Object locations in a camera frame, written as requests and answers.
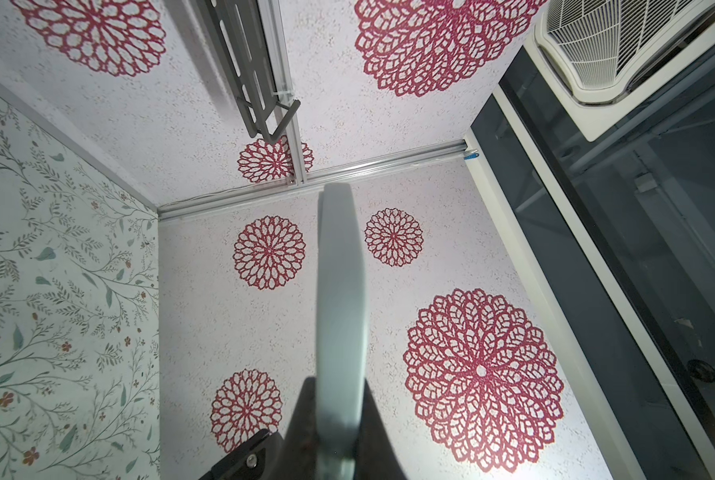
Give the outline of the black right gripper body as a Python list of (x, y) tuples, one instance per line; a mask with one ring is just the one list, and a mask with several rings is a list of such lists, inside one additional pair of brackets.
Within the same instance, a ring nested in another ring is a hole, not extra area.
[(270, 479), (281, 447), (279, 432), (261, 429), (214, 464), (200, 480)]

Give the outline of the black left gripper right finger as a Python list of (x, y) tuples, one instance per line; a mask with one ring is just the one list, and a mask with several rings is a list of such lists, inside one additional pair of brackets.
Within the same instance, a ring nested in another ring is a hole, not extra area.
[(356, 440), (357, 480), (405, 480), (405, 472), (395, 456), (395, 450), (379, 414), (377, 402), (369, 384), (363, 391), (361, 427)]

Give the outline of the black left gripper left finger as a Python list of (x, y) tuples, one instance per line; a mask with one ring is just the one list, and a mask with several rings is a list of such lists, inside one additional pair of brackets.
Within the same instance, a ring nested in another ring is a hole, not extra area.
[(315, 478), (317, 460), (315, 387), (314, 377), (307, 377), (304, 380), (282, 446), (268, 476), (269, 479)]

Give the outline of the black phone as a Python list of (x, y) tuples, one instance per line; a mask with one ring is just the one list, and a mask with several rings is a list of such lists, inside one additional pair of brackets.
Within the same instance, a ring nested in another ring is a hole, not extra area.
[(369, 306), (361, 230), (346, 183), (323, 187), (317, 247), (315, 477), (351, 479), (363, 416)]

